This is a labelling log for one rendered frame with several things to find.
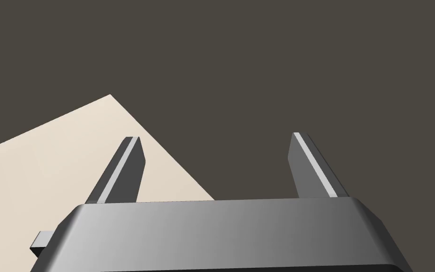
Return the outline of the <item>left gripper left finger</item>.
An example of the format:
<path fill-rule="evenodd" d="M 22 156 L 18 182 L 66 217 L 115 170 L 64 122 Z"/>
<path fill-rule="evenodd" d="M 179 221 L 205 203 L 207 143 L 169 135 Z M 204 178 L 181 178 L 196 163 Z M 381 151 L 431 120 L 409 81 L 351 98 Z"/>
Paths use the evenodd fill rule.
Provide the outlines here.
<path fill-rule="evenodd" d="M 141 139 L 125 137 L 85 203 L 135 203 L 145 163 Z"/>

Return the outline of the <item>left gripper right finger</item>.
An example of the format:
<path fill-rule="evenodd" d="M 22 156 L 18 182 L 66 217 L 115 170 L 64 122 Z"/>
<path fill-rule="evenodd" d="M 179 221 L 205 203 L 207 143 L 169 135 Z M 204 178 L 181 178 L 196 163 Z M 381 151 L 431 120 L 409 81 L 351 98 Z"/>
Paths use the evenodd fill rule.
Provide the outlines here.
<path fill-rule="evenodd" d="M 308 134 L 292 133 L 287 158 L 299 198 L 349 196 Z"/>

